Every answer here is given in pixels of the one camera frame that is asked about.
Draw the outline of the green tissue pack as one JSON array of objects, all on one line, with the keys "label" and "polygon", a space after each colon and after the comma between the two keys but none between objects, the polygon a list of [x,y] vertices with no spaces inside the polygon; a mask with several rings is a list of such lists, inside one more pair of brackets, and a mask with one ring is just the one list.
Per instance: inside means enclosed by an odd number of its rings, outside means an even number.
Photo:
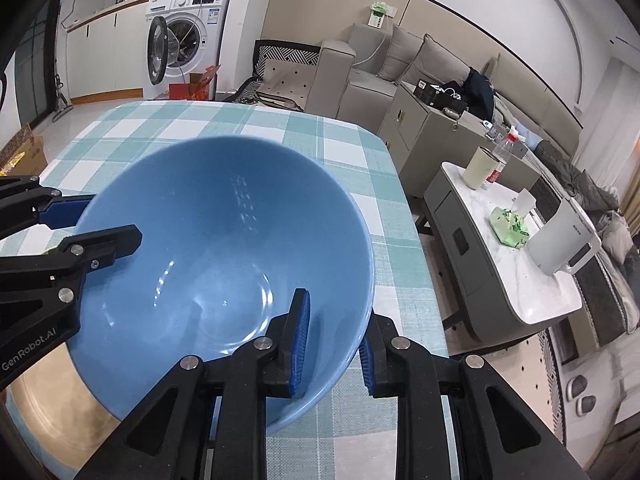
[{"label": "green tissue pack", "polygon": [[511,248],[523,248],[529,240],[526,217],[536,206],[536,198],[523,188],[509,208],[495,207],[488,221],[499,242]]}]

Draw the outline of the grey side cabinet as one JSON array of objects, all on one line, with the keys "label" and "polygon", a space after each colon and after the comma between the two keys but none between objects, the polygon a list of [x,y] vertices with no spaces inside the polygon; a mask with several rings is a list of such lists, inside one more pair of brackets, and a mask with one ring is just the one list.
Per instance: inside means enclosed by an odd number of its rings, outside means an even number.
[{"label": "grey side cabinet", "polygon": [[401,84],[385,114],[378,136],[396,167],[409,196],[421,197],[443,162],[465,167],[480,146],[494,144],[475,116],[464,113],[453,120],[429,107],[413,94],[413,86]]}]

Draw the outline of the light blue ribbed bowl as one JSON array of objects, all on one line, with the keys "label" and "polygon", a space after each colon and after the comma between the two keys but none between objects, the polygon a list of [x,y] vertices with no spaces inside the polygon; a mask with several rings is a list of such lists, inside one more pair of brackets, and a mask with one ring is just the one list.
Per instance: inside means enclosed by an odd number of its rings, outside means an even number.
[{"label": "light blue ribbed bowl", "polygon": [[302,379],[267,404],[274,434],[352,362],[374,296],[374,255],[352,196],[318,162],[254,136],[183,141],[145,156],[91,201],[81,233],[136,226],[140,247],[91,272],[68,343],[96,400],[124,418],[181,358],[224,358],[310,296]]}]

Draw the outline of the teal checkered tablecloth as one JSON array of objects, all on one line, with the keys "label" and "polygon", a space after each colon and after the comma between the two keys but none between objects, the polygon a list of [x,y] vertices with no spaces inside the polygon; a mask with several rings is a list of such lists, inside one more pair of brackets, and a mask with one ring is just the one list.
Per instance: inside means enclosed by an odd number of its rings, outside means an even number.
[{"label": "teal checkered tablecloth", "polygon": [[[43,133],[43,177],[66,192],[99,191],[160,148],[218,134],[279,142],[320,162],[352,193],[372,237],[374,308],[401,333],[446,353],[434,284],[395,166],[382,141],[336,119],[240,104],[108,103]],[[315,408],[268,441],[273,479],[390,479],[397,408],[374,400],[357,363]]]}]

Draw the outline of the cardboard box with snacks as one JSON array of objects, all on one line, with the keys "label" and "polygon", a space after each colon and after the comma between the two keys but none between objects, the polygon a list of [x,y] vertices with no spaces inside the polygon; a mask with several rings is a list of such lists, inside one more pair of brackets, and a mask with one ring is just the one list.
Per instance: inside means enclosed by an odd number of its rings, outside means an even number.
[{"label": "cardboard box with snacks", "polygon": [[43,136],[33,133],[29,124],[24,125],[2,148],[0,164],[2,177],[40,176],[48,166]]}]

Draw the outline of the white marble coffee table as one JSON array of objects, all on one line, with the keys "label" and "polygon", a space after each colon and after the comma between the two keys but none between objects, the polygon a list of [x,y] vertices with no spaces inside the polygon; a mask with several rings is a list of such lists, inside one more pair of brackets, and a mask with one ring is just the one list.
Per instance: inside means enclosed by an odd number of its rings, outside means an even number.
[{"label": "white marble coffee table", "polygon": [[510,207],[518,193],[499,183],[472,190],[462,174],[462,168],[443,162],[424,202],[472,336],[483,346],[510,344],[579,311],[584,302],[570,274],[543,274],[525,249],[501,244],[491,229],[491,211]]}]

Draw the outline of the red label water bottle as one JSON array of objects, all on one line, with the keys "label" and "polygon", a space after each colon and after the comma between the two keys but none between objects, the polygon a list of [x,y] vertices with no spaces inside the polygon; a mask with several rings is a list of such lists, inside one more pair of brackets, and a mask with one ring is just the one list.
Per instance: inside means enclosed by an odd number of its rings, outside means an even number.
[{"label": "red label water bottle", "polygon": [[518,130],[516,130],[515,127],[511,127],[492,150],[492,156],[494,156],[498,162],[496,168],[492,170],[492,173],[486,178],[487,183],[494,183],[498,180],[503,169],[506,168],[506,164],[511,157],[516,142],[518,142]]}]

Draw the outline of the white electric kettle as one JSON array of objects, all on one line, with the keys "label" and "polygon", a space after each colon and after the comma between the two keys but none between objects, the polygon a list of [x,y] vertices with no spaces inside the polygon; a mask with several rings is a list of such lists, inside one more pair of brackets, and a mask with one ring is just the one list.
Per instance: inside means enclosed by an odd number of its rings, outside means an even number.
[{"label": "white electric kettle", "polygon": [[559,209],[527,242],[525,249],[542,273],[573,275],[602,247],[593,223],[573,197],[561,200]]}]

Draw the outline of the white kitchen cabinets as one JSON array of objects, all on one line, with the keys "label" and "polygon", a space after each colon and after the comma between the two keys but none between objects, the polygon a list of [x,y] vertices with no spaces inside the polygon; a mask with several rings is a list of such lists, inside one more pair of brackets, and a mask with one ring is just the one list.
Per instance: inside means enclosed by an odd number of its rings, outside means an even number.
[{"label": "white kitchen cabinets", "polygon": [[140,98],[146,81],[145,6],[78,25],[66,36],[66,87],[75,104]]}]

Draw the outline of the red cardboard box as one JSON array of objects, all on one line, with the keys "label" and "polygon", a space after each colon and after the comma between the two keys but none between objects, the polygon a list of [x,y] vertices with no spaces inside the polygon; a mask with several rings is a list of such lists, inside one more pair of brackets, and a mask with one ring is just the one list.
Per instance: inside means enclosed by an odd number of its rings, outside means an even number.
[{"label": "red cardboard box", "polygon": [[174,101],[213,101],[218,65],[209,65],[205,72],[190,73],[188,82],[170,84],[168,98]]}]

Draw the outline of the grey sofa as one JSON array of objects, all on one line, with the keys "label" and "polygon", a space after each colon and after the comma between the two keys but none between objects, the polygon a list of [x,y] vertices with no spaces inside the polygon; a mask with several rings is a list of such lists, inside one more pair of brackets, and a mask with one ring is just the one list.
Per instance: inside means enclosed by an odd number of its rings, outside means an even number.
[{"label": "grey sofa", "polygon": [[515,126],[530,142],[544,142],[559,159],[572,160],[585,141],[585,122],[512,56],[499,53],[476,70],[432,36],[400,27],[386,32],[355,24],[347,40],[324,40],[305,112],[378,135],[397,88],[414,88],[421,80],[456,90],[479,82],[492,92],[488,122]]}]

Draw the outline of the white washing machine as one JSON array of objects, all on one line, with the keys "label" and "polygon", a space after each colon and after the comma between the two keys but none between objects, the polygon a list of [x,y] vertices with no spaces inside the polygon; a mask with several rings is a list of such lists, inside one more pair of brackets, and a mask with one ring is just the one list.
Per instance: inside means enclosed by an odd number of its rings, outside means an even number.
[{"label": "white washing machine", "polygon": [[219,61],[229,0],[149,0],[144,40],[146,100],[166,98]]}]

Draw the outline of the beige plate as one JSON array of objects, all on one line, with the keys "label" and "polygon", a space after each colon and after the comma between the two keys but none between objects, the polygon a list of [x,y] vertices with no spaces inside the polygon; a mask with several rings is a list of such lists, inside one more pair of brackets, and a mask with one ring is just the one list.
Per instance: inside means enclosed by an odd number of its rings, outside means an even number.
[{"label": "beige plate", "polygon": [[71,479],[119,420],[80,379],[61,344],[9,386],[6,409],[35,459],[59,479]]}]

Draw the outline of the cream tumbler cup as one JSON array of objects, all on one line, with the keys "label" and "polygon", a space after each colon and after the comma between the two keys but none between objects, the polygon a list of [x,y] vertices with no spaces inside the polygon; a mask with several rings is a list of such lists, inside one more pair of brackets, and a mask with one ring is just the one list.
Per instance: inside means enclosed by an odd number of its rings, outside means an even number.
[{"label": "cream tumbler cup", "polygon": [[479,146],[468,166],[462,172],[463,182],[472,190],[477,190],[492,175],[499,165],[499,159],[492,151]]}]

